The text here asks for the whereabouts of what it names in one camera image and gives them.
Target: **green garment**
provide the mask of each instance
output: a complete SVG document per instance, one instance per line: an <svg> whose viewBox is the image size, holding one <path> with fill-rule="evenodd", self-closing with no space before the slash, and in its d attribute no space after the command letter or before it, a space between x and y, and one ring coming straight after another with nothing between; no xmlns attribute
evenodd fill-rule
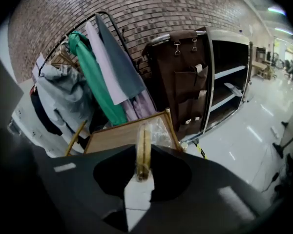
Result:
<svg viewBox="0 0 293 234"><path fill-rule="evenodd" d="M69 35L70 51L78 56L84 77L102 111L113 125L127 122L121 105L114 105L104 82L99 64L93 55L89 40L81 33L74 31Z"/></svg>

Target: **blue-gray cloth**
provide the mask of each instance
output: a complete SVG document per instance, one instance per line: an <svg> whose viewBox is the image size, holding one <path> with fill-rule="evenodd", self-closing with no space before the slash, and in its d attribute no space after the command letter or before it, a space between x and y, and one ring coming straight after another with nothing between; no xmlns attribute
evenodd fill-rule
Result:
<svg viewBox="0 0 293 234"><path fill-rule="evenodd" d="M135 97L146 89L145 84L99 14L96 15L96 22L121 89L128 98Z"/></svg>

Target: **ceiling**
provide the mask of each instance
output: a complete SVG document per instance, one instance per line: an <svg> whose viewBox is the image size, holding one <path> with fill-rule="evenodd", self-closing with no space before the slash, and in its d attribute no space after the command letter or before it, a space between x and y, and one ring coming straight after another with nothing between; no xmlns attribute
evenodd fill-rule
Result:
<svg viewBox="0 0 293 234"><path fill-rule="evenodd" d="M287 17L283 14L271 12L268 10L271 6L278 5L273 0L244 0L250 8L256 13L262 23L265 25L269 33L276 37L288 41L293 44L293 36L275 30L275 28L281 28L293 33L293 28L288 21Z"/></svg>

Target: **brown fabric organizer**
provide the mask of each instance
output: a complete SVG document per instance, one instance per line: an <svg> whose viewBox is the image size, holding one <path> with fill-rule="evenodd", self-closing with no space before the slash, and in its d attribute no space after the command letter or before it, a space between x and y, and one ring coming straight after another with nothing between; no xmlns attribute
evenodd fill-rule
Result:
<svg viewBox="0 0 293 234"><path fill-rule="evenodd" d="M193 51L193 39L197 42L197 51ZM198 36L195 31L170 33L170 40L147 47L147 54L152 70L152 86L157 89L152 95L159 111L170 108L173 127L178 139L201 130L205 116L206 96L199 97L201 90L207 90L209 58L206 58L207 36ZM179 55L175 55L177 46ZM203 70L196 73L195 66L202 64Z"/></svg>

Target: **clothes rack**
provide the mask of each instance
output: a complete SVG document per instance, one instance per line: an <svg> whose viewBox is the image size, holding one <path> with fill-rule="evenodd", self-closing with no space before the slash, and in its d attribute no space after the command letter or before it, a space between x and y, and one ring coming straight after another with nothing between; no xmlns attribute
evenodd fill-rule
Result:
<svg viewBox="0 0 293 234"><path fill-rule="evenodd" d="M108 12L105 12L105 11L99 11L99 12L95 12L93 13L91 16L89 17L86 17L84 20L82 20L78 25L74 26L71 30L69 30L66 34L64 34L64 36L58 41L58 43L53 47L53 49L50 51L50 53L47 55L47 57L45 58L41 68L39 69L39 73L38 73L38 76L40 76L40 73L41 73L41 70L42 68L44 67L44 65L46 64L46 62L48 61L48 59L51 57L51 55L54 53L54 51L59 47L59 45L65 40L65 38L70 34L72 33L73 31L75 31L79 26L83 25L85 22L87 22L89 19L93 18L96 14L103 14L103 15L107 15L109 17L109 19L111 20L111 23L113 25L113 27L115 28L115 31L119 37L119 40L121 41L122 43L122 46L124 48L124 50L126 51L126 53L128 54L133 66L136 68L136 63L134 62L134 60L131 58L131 55L127 49L127 46L126 46L126 43L125 43L125 39L123 37L123 35L121 34L121 32L119 31L115 21L114 21L114 18L108 13Z"/></svg>

